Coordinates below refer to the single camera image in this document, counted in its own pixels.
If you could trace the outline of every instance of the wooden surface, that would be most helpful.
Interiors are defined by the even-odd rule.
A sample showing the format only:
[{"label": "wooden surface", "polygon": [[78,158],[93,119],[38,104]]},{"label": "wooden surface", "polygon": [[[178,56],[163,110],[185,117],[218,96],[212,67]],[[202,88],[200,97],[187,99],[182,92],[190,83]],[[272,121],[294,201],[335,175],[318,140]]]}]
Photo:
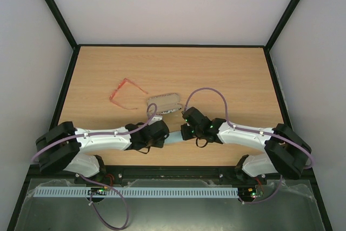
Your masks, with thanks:
[{"label": "wooden surface", "polygon": [[[117,94],[126,110],[109,101],[122,79],[128,78],[149,94],[130,84]],[[254,127],[282,123],[274,87],[260,48],[81,47],[60,122],[75,127],[112,129],[146,121],[146,103],[152,96],[178,93],[185,104],[192,91],[212,87],[226,97],[231,121]],[[210,119],[225,118],[221,98],[208,90],[196,93],[195,106]],[[164,115],[170,131],[180,130],[181,112]],[[137,151],[102,150],[109,165],[233,166],[245,154],[259,151],[236,144],[209,144],[198,148],[195,140]]]}]

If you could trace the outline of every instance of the black frame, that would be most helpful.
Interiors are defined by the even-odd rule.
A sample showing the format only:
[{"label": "black frame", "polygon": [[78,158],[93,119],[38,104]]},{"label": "black frame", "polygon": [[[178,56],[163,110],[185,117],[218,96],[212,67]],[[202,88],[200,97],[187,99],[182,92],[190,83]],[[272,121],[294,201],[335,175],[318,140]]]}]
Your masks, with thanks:
[{"label": "black frame", "polygon": [[[73,75],[73,71],[76,65],[76,61],[78,58],[78,54],[80,51],[80,48],[82,46],[114,46],[114,47],[195,47],[195,48],[262,48],[265,54],[265,58],[267,60],[268,69],[270,72],[270,76],[273,82],[274,90],[277,96],[278,104],[280,107],[280,111],[283,117],[283,121],[285,124],[291,127],[290,118],[287,112],[287,108],[285,105],[285,101],[282,95],[282,91],[278,82],[278,78],[275,72],[274,65],[272,63],[272,59],[270,57],[270,50],[273,47],[274,43],[278,39],[281,31],[283,30],[284,26],[286,25],[287,21],[289,20],[290,16],[294,12],[295,8],[297,7],[300,0],[291,0],[283,13],[280,21],[276,25],[275,30],[273,31],[272,35],[270,36],[266,46],[263,45],[178,45],[178,44],[169,44],[169,45],[161,45],[161,44],[77,44],[75,41],[70,29],[68,28],[68,25],[66,24],[62,14],[60,13],[58,6],[56,5],[54,0],[45,0],[49,9],[51,10],[52,14],[54,15],[57,23],[59,24],[61,30],[65,34],[68,42],[70,43],[73,53],[70,60],[70,64],[68,67],[68,71],[66,73],[61,92],[58,98],[58,102],[56,105],[56,109],[54,111],[54,115],[50,124],[50,129],[53,128],[58,124],[62,108],[65,102],[65,98],[69,89],[70,81]],[[225,173],[227,170],[232,170],[233,167],[148,167],[148,166],[107,166],[107,169],[109,171],[112,171],[113,173],[121,173],[122,179],[136,179],[136,178],[143,178],[143,177],[157,177],[162,178],[161,176],[168,175],[168,176],[174,176],[176,179],[179,178],[179,176],[184,176],[184,178],[191,178],[191,179],[207,179],[207,180],[214,180],[216,183],[219,184],[233,184],[235,187],[248,187],[249,185],[252,185],[251,183],[246,184],[240,184],[240,183],[230,183],[227,179],[220,177],[220,174]],[[271,174],[270,179],[279,179],[278,174]],[[31,165],[28,173],[26,175],[26,178],[24,180],[24,184],[21,190],[21,193],[18,197],[18,201],[15,206],[15,210],[13,212],[12,218],[10,220],[8,231],[14,230],[17,219],[19,216],[19,213],[21,211],[21,206],[24,202],[25,195],[28,191],[29,183],[31,179],[51,179],[51,178],[65,178],[70,179],[74,178],[74,174],[67,173],[67,172],[61,172],[59,174],[51,175],[51,176],[43,176],[39,172],[39,168],[36,165]],[[314,192],[314,196],[317,200],[318,208],[321,213],[322,221],[324,224],[324,227],[326,230],[332,230],[327,211],[325,209],[323,199],[321,197],[320,190],[318,188],[318,184],[315,178],[314,171],[312,169],[304,170],[301,179],[309,180],[312,186],[312,191]]]}]

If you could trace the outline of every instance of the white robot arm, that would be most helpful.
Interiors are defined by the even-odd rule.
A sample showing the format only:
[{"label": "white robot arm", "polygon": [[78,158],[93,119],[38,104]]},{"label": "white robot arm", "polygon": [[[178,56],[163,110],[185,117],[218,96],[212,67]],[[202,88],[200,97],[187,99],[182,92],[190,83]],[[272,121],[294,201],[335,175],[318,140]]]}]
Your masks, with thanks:
[{"label": "white robot arm", "polygon": [[[261,174],[280,173],[290,179],[299,179],[311,153],[311,148],[284,124],[278,124],[275,128],[232,126],[221,118],[211,121],[194,107],[185,111],[183,118],[186,124],[181,127],[182,139],[196,138],[198,147],[203,148],[211,142],[236,143],[264,152],[259,155],[244,155],[236,166],[239,175],[245,173],[256,177]],[[288,145],[283,139],[292,141],[299,147]],[[206,143],[199,146],[198,140],[205,140]]]},{"label": "white robot arm", "polygon": [[43,174],[67,170],[91,177],[104,169],[96,153],[104,149],[137,150],[162,148],[169,136],[169,129],[161,116],[154,116],[144,126],[143,123],[127,124],[125,127],[107,130],[87,130],[75,128],[72,122],[64,122],[36,141],[40,171]]}]

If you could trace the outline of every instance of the white cable tray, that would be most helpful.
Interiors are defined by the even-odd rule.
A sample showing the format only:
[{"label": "white cable tray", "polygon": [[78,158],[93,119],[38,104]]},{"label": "white cable tray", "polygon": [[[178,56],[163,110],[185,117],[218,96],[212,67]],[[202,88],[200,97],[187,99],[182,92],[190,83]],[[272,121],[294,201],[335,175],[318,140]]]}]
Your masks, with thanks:
[{"label": "white cable tray", "polygon": [[[91,187],[38,187],[34,197],[88,197]],[[237,188],[118,188],[124,197],[238,198]],[[119,197],[113,190],[93,197]]]}]

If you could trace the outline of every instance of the white wall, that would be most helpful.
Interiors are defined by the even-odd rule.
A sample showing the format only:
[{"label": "white wall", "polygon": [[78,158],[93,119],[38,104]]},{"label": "white wall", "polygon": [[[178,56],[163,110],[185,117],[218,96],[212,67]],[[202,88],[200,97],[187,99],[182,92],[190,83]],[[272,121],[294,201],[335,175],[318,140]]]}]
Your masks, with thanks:
[{"label": "white wall", "polygon": [[44,0],[0,6],[0,230],[6,230],[72,50]]},{"label": "white wall", "polygon": [[334,230],[346,224],[345,20],[346,0],[301,0],[271,52]]},{"label": "white wall", "polygon": [[78,43],[266,44],[290,0],[55,0]]}]

